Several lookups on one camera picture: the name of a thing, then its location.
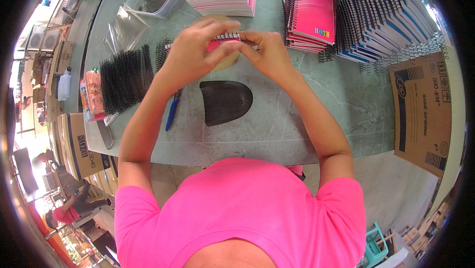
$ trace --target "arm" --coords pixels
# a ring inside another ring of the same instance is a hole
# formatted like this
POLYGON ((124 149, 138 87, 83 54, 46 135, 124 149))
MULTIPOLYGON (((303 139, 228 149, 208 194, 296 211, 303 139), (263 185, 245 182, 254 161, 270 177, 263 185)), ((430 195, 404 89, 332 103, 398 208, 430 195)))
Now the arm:
POLYGON ((345 134, 290 62, 279 33, 243 31, 240 51, 264 75, 284 89, 298 111, 320 159, 320 187, 338 177, 354 179, 353 157, 345 134))
POLYGON ((71 199, 69 199, 68 201, 66 201, 66 203, 63 204, 63 207, 61 207, 61 211, 66 212, 69 209, 69 207, 73 205, 74 201, 76 201, 76 195, 72 193, 71 199))
POLYGON ((150 158, 157 142, 168 99, 180 88, 209 73, 241 43, 227 42, 207 53, 208 43, 218 34, 239 26, 238 22, 207 19, 183 30, 157 72, 147 94, 125 128, 119 147, 119 188, 134 185, 153 194, 150 158))

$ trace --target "black dustpan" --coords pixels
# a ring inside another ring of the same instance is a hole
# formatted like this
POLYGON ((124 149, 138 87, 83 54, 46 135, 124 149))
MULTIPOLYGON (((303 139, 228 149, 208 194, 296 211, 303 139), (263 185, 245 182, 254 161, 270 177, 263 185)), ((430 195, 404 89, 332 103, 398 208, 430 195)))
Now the black dustpan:
POLYGON ((216 126, 240 118, 252 105, 252 92, 237 81, 202 81, 206 126, 216 126))

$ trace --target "air conditioner unit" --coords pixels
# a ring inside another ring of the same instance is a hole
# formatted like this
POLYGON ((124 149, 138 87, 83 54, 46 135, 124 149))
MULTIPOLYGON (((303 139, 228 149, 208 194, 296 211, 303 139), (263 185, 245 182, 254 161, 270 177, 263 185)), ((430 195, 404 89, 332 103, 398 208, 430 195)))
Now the air conditioner unit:
MULTIPOLYGON (((59 30, 51 30, 44 32, 46 27, 35 26, 31 32, 31 37, 28 43, 28 51, 38 51, 38 48, 41 45, 41 51, 54 51, 56 46, 56 41, 59 36, 59 30)), ((21 45, 22 48, 25 48, 27 45, 27 39, 21 45)))

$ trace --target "pink t-shirt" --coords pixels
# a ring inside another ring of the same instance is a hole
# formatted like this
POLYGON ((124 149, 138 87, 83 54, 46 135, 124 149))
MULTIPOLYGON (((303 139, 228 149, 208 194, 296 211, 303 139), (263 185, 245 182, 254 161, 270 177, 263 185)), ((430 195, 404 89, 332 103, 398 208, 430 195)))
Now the pink t-shirt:
POLYGON ((199 249, 231 238, 263 249, 278 268, 355 267, 365 249, 358 182, 338 178, 313 197, 287 168, 229 158, 189 176, 160 210, 127 186, 116 193, 122 267, 182 268, 199 249))

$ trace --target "blue pen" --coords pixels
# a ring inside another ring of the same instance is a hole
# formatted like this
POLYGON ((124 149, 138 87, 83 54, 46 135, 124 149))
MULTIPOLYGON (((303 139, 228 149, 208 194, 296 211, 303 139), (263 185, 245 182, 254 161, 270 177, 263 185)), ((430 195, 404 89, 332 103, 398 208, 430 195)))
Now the blue pen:
POLYGON ((180 101, 180 96, 181 96, 181 89, 179 89, 175 93, 175 96, 173 97, 173 102, 171 103, 171 106, 170 106, 170 112, 168 113, 167 124, 165 125, 165 132, 170 130, 170 126, 173 123, 173 119, 175 118, 175 112, 177 110, 177 105, 178 105, 178 102, 180 101))

